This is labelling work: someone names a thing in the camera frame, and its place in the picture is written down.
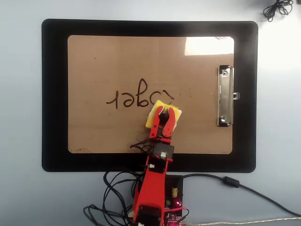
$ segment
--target black cable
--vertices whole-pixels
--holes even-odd
[[[190,178],[190,177],[208,177],[208,178],[215,178],[215,179],[223,180],[221,177],[218,177],[216,175],[211,175],[211,174],[206,174],[206,173],[192,173],[192,174],[187,174],[187,175],[180,177],[177,184],[175,185],[175,188],[178,187],[181,180],[183,180],[184,178]]]
[[[285,212],[290,213],[290,214],[292,214],[292,215],[294,215],[296,217],[301,217],[301,214],[298,214],[298,213],[290,211],[289,209],[285,208],[283,205],[280,205],[278,202],[270,199],[269,197],[267,197],[267,196],[265,196],[265,195],[263,195],[263,194],[255,191],[255,190],[253,190],[253,189],[251,189],[251,188],[249,188],[247,186],[244,186],[244,185],[239,185],[239,186],[242,187],[242,188],[244,188],[244,189],[246,189],[246,190],[248,190],[248,191],[250,191],[250,192],[252,192],[252,193],[254,193],[254,194],[256,194],[256,195],[259,195],[261,198],[264,198],[265,200],[267,200],[267,201],[271,202],[272,204],[278,206],[280,209],[284,210]]]
[[[285,6],[290,6],[291,9],[287,10]],[[276,13],[276,10],[278,9],[279,13],[281,15],[289,15],[293,9],[293,1],[292,0],[277,0],[274,5],[268,6],[263,10],[264,16],[267,18],[269,22],[272,22]]]
[[[177,220],[177,223],[179,224],[181,221],[183,221],[189,214],[189,209],[186,209],[187,210],[187,213],[185,216],[181,217],[179,220]]]
[[[267,196],[265,196],[265,195],[263,195],[263,194],[261,194],[261,193],[255,191],[255,190],[253,190],[253,189],[251,189],[251,188],[249,188],[249,187],[247,187],[247,186],[245,186],[245,185],[241,185],[240,182],[239,182],[238,180],[235,180],[235,179],[230,178],[230,177],[224,177],[224,178],[222,178],[222,177],[218,177],[218,176],[211,175],[211,174],[206,174],[206,173],[193,173],[193,174],[188,174],[188,175],[185,175],[185,176],[179,178],[177,185],[178,185],[178,184],[180,183],[180,181],[183,180],[184,178],[195,177],[195,176],[196,176],[196,177],[209,177],[209,178],[215,178],[215,179],[221,180],[224,184],[229,185],[229,186],[231,186],[231,187],[235,187],[235,188],[242,187],[242,188],[244,188],[244,189],[246,189],[246,190],[248,190],[248,191],[250,191],[250,192],[252,192],[252,193],[254,193],[254,194],[258,195],[258,196],[260,196],[261,198],[263,198],[263,199],[269,201],[270,203],[276,205],[277,207],[279,207],[280,209],[284,210],[285,212],[290,213],[290,214],[292,214],[292,215],[294,215],[294,216],[296,216],[296,217],[301,217],[301,214],[295,213],[295,212],[293,212],[293,211],[291,211],[291,210],[285,208],[284,206],[280,205],[280,204],[279,204],[278,202],[276,202],[275,200],[272,200],[271,198],[269,198],[269,197],[267,197]]]

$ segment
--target clipboard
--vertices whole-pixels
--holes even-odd
[[[253,22],[46,20],[43,168],[138,170],[144,156],[128,147],[148,136],[146,115],[160,99],[183,110],[173,135],[171,171],[252,171],[257,32]],[[206,50],[205,40],[224,43],[219,51],[226,52]],[[199,53],[197,43],[203,46]],[[242,73],[246,64],[249,71]],[[139,106],[141,100],[148,105]],[[248,122],[241,124],[245,117]]]

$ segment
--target white table surface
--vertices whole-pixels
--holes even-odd
[[[82,208],[102,203],[103,173],[47,173],[41,166],[41,24],[47,18],[255,21],[259,26],[257,167],[250,174],[219,175],[237,178],[301,213],[301,5],[294,4],[289,16],[268,23],[261,12],[274,2],[1,0],[0,225],[88,226],[92,224]],[[115,198],[111,203],[113,210],[120,210]],[[210,178],[185,180],[184,205],[192,223],[289,216],[249,192]]]

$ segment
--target black cable bundle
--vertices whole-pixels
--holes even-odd
[[[147,154],[147,155],[150,155],[150,156],[154,156],[154,154],[152,153],[153,149],[154,149],[154,146],[152,146],[150,144],[147,144],[150,141],[151,141],[150,139],[146,139],[146,140],[141,141],[141,142],[139,142],[137,144],[131,145],[130,148],[132,148],[132,147],[133,148],[137,148],[137,149],[139,149],[141,151],[142,154]],[[131,174],[135,178],[134,179],[120,180],[120,181],[115,182],[113,184],[114,180],[120,174],[124,174],[124,173]],[[128,216],[128,212],[132,209],[133,205],[126,206],[124,198],[122,197],[122,195],[120,194],[120,192],[117,191],[114,187],[116,185],[119,185],[119,184],[122,184],[122,183],[125,183],[125,182],[133,182],[132,183],[132,188],[131,188],[131,194],[132,194],[132,197],[134,198],[136,187],[139,184],[139,182],[141,182],[143,180],[143,177],[144,177],[145,173],[139,174],[139,173],[134,172],[134,171],[123,171],[123,172],[118,173],[111,180],[111,182],[109,182],[108,179],[107,179],[108,174],[109,174],[109,172],[106,172],[104,174],[104,176],[103,176],[103,181],[107,185],[107,188],[106,188],[106,190],[104,191],[104,194],[103,194],[103,206],[102,206],[102,209],[99,208],[99,207],[97,207],[97,206],[95,206],[95,205],[93,205],[93,204],[91,204],[89,206],[86,206],[83,209],[85,216],[94,225],[96,225],[96,226],[104,226],[103,224],[100,224],[100,223],[97,222],[97,220],[95,219],[93,213],[91,212],[91,210],[97,210],[97,211],[100,211],[100,212],[103,213],[104,219],[106,220],[106,222],[110,226],[137,226],[137,224],[133,222],[133,218],[130,218]],[[111,191],[119,198],[120,204],[121,204],[122,209],[123,209],[121,213],[117,213],[117,212],[114,212],[114,211],[106,209],[105,202],[106,202],[106,199],[108,197],[109,192],[111,192]],[[120,223],[119,221],[117,221],[118,218],[122,219],[123,224]]]
[[[290,6],[291,9],[287,10],[285,6]],[[272,6],[268,6],[263,10],[264,16],[268,19],[269,22],[273,21],[276,10],[278,9],[281,15],[289,15],[293,9],[293,1],[292,0],[277,0],[276,3]]]

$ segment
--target wire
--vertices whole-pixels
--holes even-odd
[[[185,207],[179,207],[179,208],[174,208],[174,209],[167,209],[167,210],[164,210],[164,212],[169,213],[169,212],[176,212],[176,211],[180,211],[180,210],[188,210],[188,209]]]
[[[290,6],[291,9],[288,11],[285,8],[285,6]],[[263,14],[269,22],[273,21],[277,9],[281,15],[287,16],[291,13],[291,11],[293,9],[293,1],[292,0],[283,0],[283,1],[277,0],[274,5],[266,7],[263,10]]]
[[[256,195],[259,195],[261,198],[264,198],[265,200],[267,200],[267,201],[271,202],[272,204],[278,206],[280,209],[284,210],[284,211],[287,212],[287,213],[290,213],[290,214],[292,214],[292,215],[294,215],[294,216],[297,216],[297,217],[301,217],[301,214],[298,214],[298,213],[295,213],[295,212],[292,212],[292,211],[288,210],[288,209],[285,208],[284,206],[280,205],[278,202],[276,202],[276,201],[270,199],[269,197],[267,197],[267,196],[265,196],[265,195],[263,195],[263,194],[261,194],[261,193],[255,191],[255,190],[253,190],[253,189],[251,189],[251,188],[249,188],[249,187],[247,187],[247,186],[240,185],[240,187],[242,187],[242,188],[244,188],[244,189],[246,189],[246,190],[248,190],[248,191],[250,191],[250,192],[252,192],[252,193],[254,193],[254,194],[256,194]]]
[[[208,177],[208,178],[215,178],[215,179],[223,180],[223,178],[218,177],[216,175],[211,175],[211,174],[206,174],[206,173],[191,173],[191,174],[187,174],[187,175],[180,177],[177,184],[175,185],[175,188],[179,186],[179,183],[181,180],[183,180],[185,178],[190,178],[190,177]]]
[[[212,223],[203,223],[203,224],[189,224],[185,223],[186,226],[211,226],[211,225],[250,225],[250,224],[259,224],[259,223],[268,223],[275,221],[286,221],[286,220],[301,220],[301,218],[276,218],[276,219],[266,219],[266,220],[254,220],[246,222],[212,222]]]
[[[188,175],[185,175],[181,178],[179,178],[178,180],[178,183],[177,185],[180,183],[181,180],[183,180],[184,178],[189,178],[189,177],[210,177],[210,178],[215,178],[215,179],[218,179],[218,180],[221,180],[224,184],[226,185],[229,185],[229,186],[232,186],[232,187],[242,187],[258,196],[260,196],[261,198],[269,201],[270,203],[276,205],[277,207],[279,207],[280,209],[284,210],[285,212],[287,213],[290,213],[296,217],[301,217],[301,214],[299,213],[295,213],[287,208],[285,208],[284,206],[280,205],[278,202],[276,202],[275,200],[272,200],[271,198],[245,186],[245,185],[242,185],[240,184],[240,182],[238,180],[235,180],[235,179],[232,179],[232,178],[229,178],[229,177],[224,177],[224,178],[221,178],[221,177],[218,177],[218,176],[215,176],[215,175],[211,175],[211,174],[205,174],[205,173],[193,173],[193,174],[188,174]]]

